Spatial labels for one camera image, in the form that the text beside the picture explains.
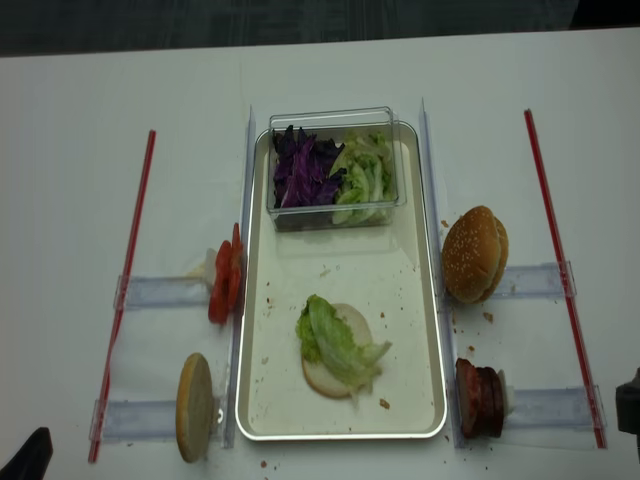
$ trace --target clear plastic container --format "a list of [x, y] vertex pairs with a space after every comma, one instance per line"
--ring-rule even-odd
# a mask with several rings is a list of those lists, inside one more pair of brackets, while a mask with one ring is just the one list
[[[281, 199], [276, 198], [274, 174], [279, 158], [274, 138], [282, 135], [292, 125], [297, 140], [299, 128], [308, 136], [316, 135], [318, 140], [333, 139], [336, 145], [344, 143], [345, 137], [357, 137], [359, 144], [367, 148], [374, 143], [373, 136], [382, 134], [388, 155], [383, 159], [383, 175], [389, 175], [384, 182], [382, 193], [378, 190], [376, 201], [366, 203], [330, 204], [317, 206], [296, 206], [281, 208]], [[267, 211], [278, 231], [315, 230], [325, 228], [362, 227], [391, 223], [393, 210], [406, 202], [404, 175], [402, 169], [402, 150], [398, 140], [398, 120], [388, 107], [342, 110], [334, 112], [306, 113], [295, 115], [275, 115], [269, 123], [271, 135], [269, 148], [269, 176], [266, 189]]]

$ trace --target metal tray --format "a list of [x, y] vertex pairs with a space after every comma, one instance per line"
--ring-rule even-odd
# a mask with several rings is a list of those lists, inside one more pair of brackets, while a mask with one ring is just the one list
[[[256, 141], [236, 419], [252, 440], [428, 438], [447, 414], [418, 139], [399, 124], [407, 202], [393, 223], [278, 233], [266, 211], [269, 135]], [[349, 303], [393, 346], [358, 405], [306, 383], [295, 325], [307, 297]], [[380, 406], [386, 400], [390, 408]]]

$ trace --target red rod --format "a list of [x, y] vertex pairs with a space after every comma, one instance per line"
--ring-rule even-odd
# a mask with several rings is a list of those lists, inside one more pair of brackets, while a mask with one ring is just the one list
[[553, 210], [553, 203], [551, 203], [551, 191], [549, 190], [549, 184], [547, 183], [547, 174], [544, 170], [544, 163], [542, 162], [542, 152], [540, 151], [538, 134], [536, 133], [536, 127], [533, 123], [533, 114], [531, 113], [531, 110], [527, 109], [524, 111], [524, 119], [527, 122], [529, 140], [531, 141], [531, 150], [533, 151], [533, 159], [536, 163], [536, 170], [538, 171], [538, 180], [540, 180], [540, 190], [542, 190], [544, 208], [547, 211], [549, 229], [551, 230], [553, 249], [556, 252], [556, 261], [561, 266], [560, 274], [563, 277], [562, 284], [564, 285], [565, 301], [567, 302], [567, 310], [569, 311], [569, 319], [571, 320], [573, 340], [576, 343], [576, 350], [578, 351], [578, 361], [580, 362], [582, 381], [584, 383], [584, 388], [587, 391], [587, 399], [589, 401], [589, 408], [591, 410], [591, 418], [593, 419], [593, 431], [596, 435], [596, 444], [598, 445], [598, 448], [607, 448], [607, 440], [604, 436], [602, 418], [600, 416], [600, 410], [598, 409], [598, 405], [596, 403], [593, 379], [591, 377], [591, 369], [589, 367], [589, 360], [587, 358], [587, 349], [585, 348], [584, 341], [582, 340], [582, 331], [580, 329], [578, 309], [576, 307], [575, 298], [570, 295], [570, 282], [566, 278], [567, 272], [563, 268], [563, 266], [566, 264], [566, 258], [564, 256], [564, 250], [562, 249], [562, 242], [560, 241], [560, 231], [558, 230], [558, 223], [556, 222], [556, 214]]
[[[155, 130], [149, 131], [147, 140], [147, 151], [144, 155], [144, 164], [142, 166], [142, 174], [140, 175], [140, 187], [138, 188], [138, 198], [136, 200], [136, 209], [133, 212], [133, 220], [131, 222], [131, 231], [129, 232], [129, 245], [127, 246], [127, 256], [124, 260], [124, 268], [122, 269], [122, 278], [125, 284], [122, 286], [123, 295], [127, 293], [127, 283], [131, 276], [131, 267], [133, 266], [133, 256], [136, 251], [136, 242], [138, 240], [138, 229], [140, 227], [140, 218], [142, 217], [142, 205], [144, 204], [144, 194], [147, 191], [147, 183], [149, 181], [149, 172], [151, 171], [151, 158], [153, 157], [153, 147], [156, 143]], [[98, 451], [100, 450], [100, 435], [102, 434], [102, 424], [104, 422], [104, 406], [109, 399], [109, 365], [111, 365], [111, 353], [113, 345], [116, 343], [118, 330], [122, 323], [124, 310], [117, 309], [113, 315], [113, 327], [111, 328], [111, 340], [109, 340], [109, 349], [107, 350], [107, 362], [104, 366], [104, 375], [102, 376], [102, 388], [100, 389], [100, 405], [98, 410], [98, 425], [95, 429], [94, 439], [91, 440], [91, 449], [89, 450], [89, 463], [96, 463], [98, 460]]]

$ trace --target purple cabbage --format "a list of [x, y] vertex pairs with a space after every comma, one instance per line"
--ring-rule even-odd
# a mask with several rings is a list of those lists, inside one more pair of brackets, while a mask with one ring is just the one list
[[273, 135], [278, 163], [273, 175], [275, 207], [306, 207], [330, 205], [342, 185], [346, 170], [340, 169], [329, 177], [336, 158], [344, 145], [337, 147], [333, 140], [316, 140], [302, 128], [294, 139], [293, 125], [284, 134]]

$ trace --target hamburger bun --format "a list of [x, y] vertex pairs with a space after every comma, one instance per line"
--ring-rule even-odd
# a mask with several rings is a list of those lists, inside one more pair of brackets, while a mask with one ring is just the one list
[[206, 453], [213, 410], [209, 364], [202, 354], [193, 353], [182, 368], [176, 401], [176, 440], [185, 462], [193, 463]]
[[442, 248], [444, 282], [462, 303], [480, 303], [494, 292], [509, 256], [504, 225], [484, 206], [472, 208], [449, 230]]
[[[353, 332], [353, 340], [356, 345], [366, 345], [373, 342], [369, 325], [364, 316], [351, 305], [336, 303], [336, 316], [341, 318]], [[311, 388], [316, 392], [330, 398], [343, 398], [349, 396], [349, 388], [340, 380], [335, 378], [324, 366], [324, 363], [311, 363], [303, 356], [302, 372], [304, 378]]]

